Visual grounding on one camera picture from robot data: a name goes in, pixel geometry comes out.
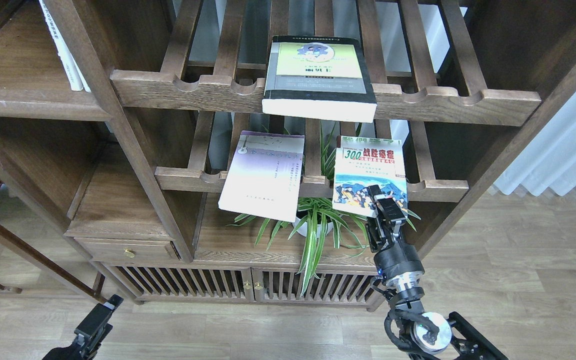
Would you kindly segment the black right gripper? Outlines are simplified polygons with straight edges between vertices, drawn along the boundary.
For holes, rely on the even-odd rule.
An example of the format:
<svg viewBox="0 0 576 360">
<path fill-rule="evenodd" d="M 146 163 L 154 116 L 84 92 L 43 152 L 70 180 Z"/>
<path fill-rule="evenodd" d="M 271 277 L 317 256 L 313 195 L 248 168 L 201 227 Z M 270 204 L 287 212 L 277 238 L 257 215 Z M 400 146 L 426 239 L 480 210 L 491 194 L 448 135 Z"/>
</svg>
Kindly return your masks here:
<svg viewBox="0 0 576 360">
<path fill-rule="evenodd" d="M 375 206 L 375 215 L 366 219 L 368 242 L 372 253 L 391 248 L 406 221 L 402 208 L 391 197 L 384 197 L 378 185 L 367 186 L 368 196 Z"/>
</svg>

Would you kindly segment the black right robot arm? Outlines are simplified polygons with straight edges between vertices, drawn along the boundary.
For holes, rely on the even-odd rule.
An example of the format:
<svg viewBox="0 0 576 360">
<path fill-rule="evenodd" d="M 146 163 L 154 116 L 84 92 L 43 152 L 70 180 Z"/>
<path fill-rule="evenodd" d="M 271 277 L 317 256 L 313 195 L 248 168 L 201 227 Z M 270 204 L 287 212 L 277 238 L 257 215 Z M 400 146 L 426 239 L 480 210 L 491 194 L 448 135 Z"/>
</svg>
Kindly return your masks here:
<svg viewBox="0 0 576 360">
<path fill-rule="evenodd" d="M 402 207 L 377 185 L 366 191 L 375 210 L 366 223 L 377 270 L 372 288 L 390 306 L 384 319 L 389 340 L 412 360 L 435 360 L 448 346 L 454 347 L 459 360 L 505 360 L 505 354 L 461 314 L 443 317 L 425 310 L 421 301 L 425 292 L 419 284 L 425 269 L 400 230 L 406 221 Z"/>
</svg>

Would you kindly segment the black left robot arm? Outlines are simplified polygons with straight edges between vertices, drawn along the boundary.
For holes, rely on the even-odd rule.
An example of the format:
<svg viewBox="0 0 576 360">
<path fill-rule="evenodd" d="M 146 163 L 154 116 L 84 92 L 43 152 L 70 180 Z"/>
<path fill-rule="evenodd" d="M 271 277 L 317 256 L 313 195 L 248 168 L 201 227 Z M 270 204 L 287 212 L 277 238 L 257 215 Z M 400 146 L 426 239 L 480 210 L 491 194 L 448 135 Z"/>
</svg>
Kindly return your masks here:
<svg viewBox="0 0 576 360">
<path fill-rule="evenodd" d="M 110 333 L 108 323 L 114 311 L 124 299 L 114 294 L 103 304 L 96 304 L 90 313 L 74 330 L 73 342 L 67 347 L 53 348 L 43 357 L 44 360 L 93 360 L 102 341 Z"/>
</svg>

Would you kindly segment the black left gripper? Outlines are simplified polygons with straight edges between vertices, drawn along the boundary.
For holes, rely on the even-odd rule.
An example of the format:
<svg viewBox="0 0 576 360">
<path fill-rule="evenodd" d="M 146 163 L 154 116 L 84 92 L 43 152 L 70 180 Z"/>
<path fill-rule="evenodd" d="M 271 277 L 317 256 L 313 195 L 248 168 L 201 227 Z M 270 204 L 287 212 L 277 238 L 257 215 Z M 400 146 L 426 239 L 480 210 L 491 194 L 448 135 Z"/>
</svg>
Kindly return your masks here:
<svg viewBox="0 0 576 360">
<path fill-rule="evenodd" d="M 114 294 L 105 303 L 96 304 L 78 324 L 72 343 L 78 353 L 96 353 L 99 350 L 101 342 L 113 328 L 108 321 L 123 301 L 121 296 Z"/>
</svg>

